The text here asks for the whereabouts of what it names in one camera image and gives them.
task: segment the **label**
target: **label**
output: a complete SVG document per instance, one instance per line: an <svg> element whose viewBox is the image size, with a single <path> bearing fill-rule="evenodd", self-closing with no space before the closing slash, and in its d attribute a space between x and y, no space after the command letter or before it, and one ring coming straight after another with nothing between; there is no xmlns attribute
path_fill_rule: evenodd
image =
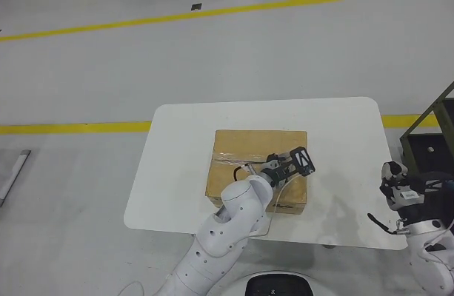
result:
<svg viewBox="0 0 454 296"><path fill-rule="evenodd" d="M419 194L418 194L416 191L405 191L405 192L401 192L401 196L402 196L402 198L404 198L405 200L419 198Z"/></svg>

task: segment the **concrete floor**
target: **concrete floor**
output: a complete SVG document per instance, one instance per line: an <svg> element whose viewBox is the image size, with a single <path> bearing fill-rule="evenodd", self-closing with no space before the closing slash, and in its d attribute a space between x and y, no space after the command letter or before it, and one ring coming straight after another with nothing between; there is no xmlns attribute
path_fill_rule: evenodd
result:
<svg viewBox="0 0 454 296"><path fill-rule="evenodd" d="M216 9L262 0L206 0ZM182 0L0 1L2 35L185 13ZM169 103L363 95L420 113L454 79L454 0L343 0L0 43L0 124L146 121ZM403 130L387 130L394 159ZM0 136L31 149L0 209L0 296L154 293L192 242L136 231L124 208L146 134ZM341 295L421 295L407 251L253 240L212 290L287 269ZM124 296L139 296L135 287Z"/></svg>
<svg viewBox="0 0 454 296"><path fill-rule="evenodd" d="M1 161L33 150L0 209L0 296L116 296L133 280L146 295L160 287L193 238L123 223L145 138L0 136ZM421 295L406 258L406 249L251 240L210 294L243 275L276 269L312 276L340 295ZM127 295L140 294L132 287Z"/></svg>

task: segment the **black cable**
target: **black cable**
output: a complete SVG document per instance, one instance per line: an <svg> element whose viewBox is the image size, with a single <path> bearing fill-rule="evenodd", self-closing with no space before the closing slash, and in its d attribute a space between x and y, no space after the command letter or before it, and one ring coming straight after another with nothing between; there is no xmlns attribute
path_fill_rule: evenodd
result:
<svg viewBox="0 0 454 296"><path fill-rule="evenodd" d="M376 225L380 226L381 229L383 229L386 233L390 235L396 235L396 231L391 232L388 227L386 227L382 222L378 221L375 216L371 215L370 213L367 214L368 218L373 221Z"/></svg>
<svg viewBox="0 0 454 296"><path fill-rule="evenodd" d="M237 181L238 179L236 178L236 172L238 172L241 169L241 166L235 168L233 170L233 180Z"/></svg>

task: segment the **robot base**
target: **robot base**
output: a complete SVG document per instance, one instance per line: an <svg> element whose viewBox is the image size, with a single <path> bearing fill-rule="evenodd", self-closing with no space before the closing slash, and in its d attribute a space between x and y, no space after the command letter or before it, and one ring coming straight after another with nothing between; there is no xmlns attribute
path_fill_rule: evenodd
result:
<svg viewBox="0 0 454 296"><path fill-rule="evenodd" d="M319 282L295 272L259 272L232 283L221 296L337 296Z"/></svg>

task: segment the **green metal frame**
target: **green metal frame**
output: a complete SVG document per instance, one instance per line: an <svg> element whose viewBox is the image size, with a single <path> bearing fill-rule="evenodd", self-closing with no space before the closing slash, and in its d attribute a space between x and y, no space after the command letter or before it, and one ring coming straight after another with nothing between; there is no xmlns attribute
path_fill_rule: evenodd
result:
<svg viewBox="0 0 454 296"><path fill-rule="evenodd" d="M413 151L411 150L410 141L408 136L413 130L431 113L434 112L435 117L442 130L442 134L446 140L447 146L454 158L454 124L449 117L444 106L445 100L453 100L454 98L448 98L447 96L454 90L454 82L450 84L448 88L429 106L429 108L422 113L421 116L414 122L414 124L400 137L401 145L403 146L403 154L406 159L406 165L410 172L418 173L418 165L415 161Z"/></svg>

